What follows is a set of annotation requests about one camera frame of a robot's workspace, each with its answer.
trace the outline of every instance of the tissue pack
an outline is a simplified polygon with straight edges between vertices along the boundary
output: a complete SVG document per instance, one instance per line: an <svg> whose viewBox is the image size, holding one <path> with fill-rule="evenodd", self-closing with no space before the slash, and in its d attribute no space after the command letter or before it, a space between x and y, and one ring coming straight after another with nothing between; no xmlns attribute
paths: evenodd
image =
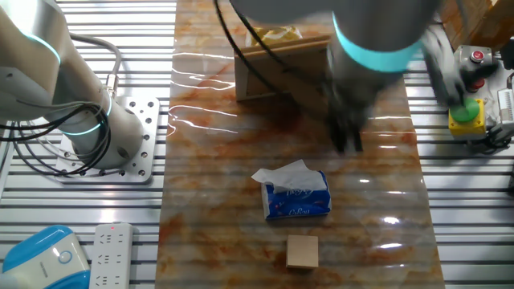
<svg viewBox="0 0 514 289"><path fill-rule="evenodd" d="M264 217L285 218L308 215L328 214L332 208L327 180L323 172L318 172L326 189L288 189L275 193L275 186L261 184Z"/></svg>

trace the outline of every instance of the small wooden block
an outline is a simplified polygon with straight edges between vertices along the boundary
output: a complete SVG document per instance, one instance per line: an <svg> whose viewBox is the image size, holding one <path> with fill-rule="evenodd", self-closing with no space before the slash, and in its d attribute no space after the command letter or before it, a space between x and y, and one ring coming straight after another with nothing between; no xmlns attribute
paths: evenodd
<svg viewBox="0 0 514 289"><path fill-rule="evenodd" d="M318 237L288 236L288 268L314 269L318 267Z"/></svg>

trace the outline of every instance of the power strip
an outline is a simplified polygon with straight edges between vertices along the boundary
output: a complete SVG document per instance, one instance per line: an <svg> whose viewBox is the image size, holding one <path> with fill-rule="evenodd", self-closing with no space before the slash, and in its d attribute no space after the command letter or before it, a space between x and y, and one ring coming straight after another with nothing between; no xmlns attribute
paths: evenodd
<svg viewBox="0 0 514 289"><path fill-rule="evenodd" d="M132 257L132 225L98 225L89 289L128 289Z"/></svg>

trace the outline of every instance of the metal grating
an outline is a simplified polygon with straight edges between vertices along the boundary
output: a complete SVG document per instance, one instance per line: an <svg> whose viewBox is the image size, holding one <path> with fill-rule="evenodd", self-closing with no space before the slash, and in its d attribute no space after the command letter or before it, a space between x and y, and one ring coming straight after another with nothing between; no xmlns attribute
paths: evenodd
<svg viewBox="0 0 514 289"><path fill-rule="evenodd" d="M0 268L10 248L59 220L66 220L64 225L77 233L86 255L92 253L96 225L130 222L138 231L134 236L131 288L150 289L157 259L176 2L57 3L66 14L70 31L120 47L124 56L120 96L153 96L160 100L153 182L147 186L63 186L32 172L14 156L9 169L0 173L0 186L5 175L0 201ZM113 55L102 48L76 45L89 66L105 80ZM447 288L513 288L514 201L504 191L514 164L514 149L489 157L472 156L463 144L451 139L446 112L435 102L424 62L413 61L405 77ZM58 144L61 136L53 134L50 140ZM32 148L49 163L55 163L55 158L37 143Z"/></svg>

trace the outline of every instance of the cardboard box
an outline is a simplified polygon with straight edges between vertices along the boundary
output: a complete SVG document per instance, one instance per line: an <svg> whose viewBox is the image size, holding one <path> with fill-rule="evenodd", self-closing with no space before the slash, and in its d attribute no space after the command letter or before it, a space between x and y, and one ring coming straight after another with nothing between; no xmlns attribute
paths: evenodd
<svg viewBox="0 0 514 289"><path fill-rule="evenodd" d="M460 45L499 51L514 36L513 0L462 0L468 28L463 26L457 0L444 0L440 16L454 49Z"/></svg>

